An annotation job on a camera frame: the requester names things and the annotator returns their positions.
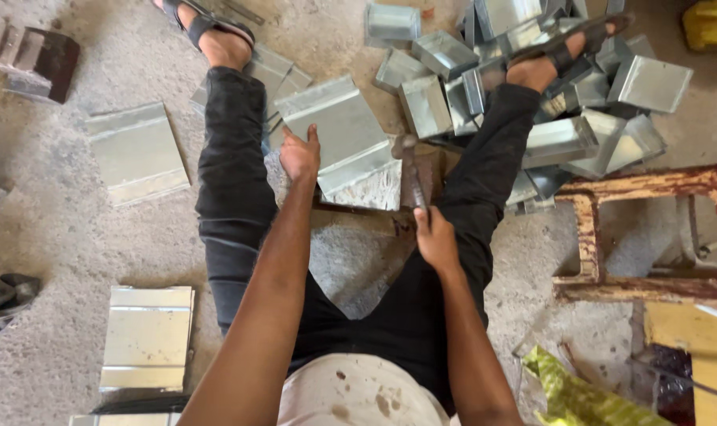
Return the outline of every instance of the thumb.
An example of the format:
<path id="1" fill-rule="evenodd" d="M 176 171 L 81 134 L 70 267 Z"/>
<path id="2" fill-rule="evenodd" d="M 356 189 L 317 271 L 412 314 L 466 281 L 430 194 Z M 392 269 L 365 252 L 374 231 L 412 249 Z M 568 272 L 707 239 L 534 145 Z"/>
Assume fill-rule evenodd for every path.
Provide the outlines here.
<path id="1" fill-rule="evenodd" d="M 414 209 L 414 218 L 416 218 L 417 234 L 418 235 L 429 235 L 429 219 L 427 218 L 427 212 L 422 208 Z"/>
<path id="2" fill-rule="evenodd" d="M 316 134 L 316 124 L 308 126 L 308 141 L 319 143 L 319 135 Z"/>

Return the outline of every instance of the dusty floor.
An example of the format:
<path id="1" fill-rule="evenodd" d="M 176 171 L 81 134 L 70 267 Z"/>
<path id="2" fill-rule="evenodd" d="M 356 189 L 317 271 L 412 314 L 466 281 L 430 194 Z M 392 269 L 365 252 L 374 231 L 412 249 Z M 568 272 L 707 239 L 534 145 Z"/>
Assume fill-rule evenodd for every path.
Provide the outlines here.
<path id="1" fill-rule="evenodd" d="M 452 28 L 452 1 L 438 0 L 436 18 L 425 22 L 425 33 Z M 363 2 L 242 2 L 268 20 L 262 28 L 254 26 L 260 41 L 295 59 L 316 81 L 351 73 L 385 131 L 403 130 L 398 100 L 370 83 L 383 51 L 363 47 Z M 591 10 L 602 9 L 589 3 Z M 213 8 L 221 0 L 207 4 Z M 686 52 L 679 12 L 671 2 L 627 4 L 638 17 L 630 34 L 648 34 L 659 58 L 695 69 L 679 111 L 654 118 L 670 150 L 650 165 L 717 162 L 717 54 Z M 34 275 L 45 285 L 31 309 L 0 334 L 0 425 L 66 424 L 71 414 L 132 396 L 98 392 L 108 289 L 115 284 L 202 289 L 186 386 L 192 390 L 221 343 L 193 210 L 203 124 L 188 99 L 203 78 L 205 61 L 147 0 L 3 0 L 0 23 L 6 16 L 42 28 L 60 24 L 60 32 L 81 44 L 82 56 L 64 106 L 6 95 L 0 75 L 0 182 L 13 186 L 0 205 L 0 274 Z M 82 120 L 159 99 L 193 188 L 113 209 Z M 604 209 L 615 272 L 644 275 L 676 245 L 672 206 L 670 200 L 658 200 Z M 411 241 L 343 228 L 315 230 L 314 237 L 312 271 L 353 317 L 371 310 L 386 278 L 402 262 L 389 254 L 407 251 Z M 575 238 L 567 206 L 508 217 L 496 232 L 495 277 L 485 300 L 489 335 L 513 386 L 520 375 L 510 352 L 537 318 L 548 318 L 543 343 L 549 349 L 569 339 L 599 383 L 610 389 L 622 383 L 624 389 L 629 381 L 624 360 L 631 305 L 554 306 L 552 301 L 550 276 L 572 257 Z"/>

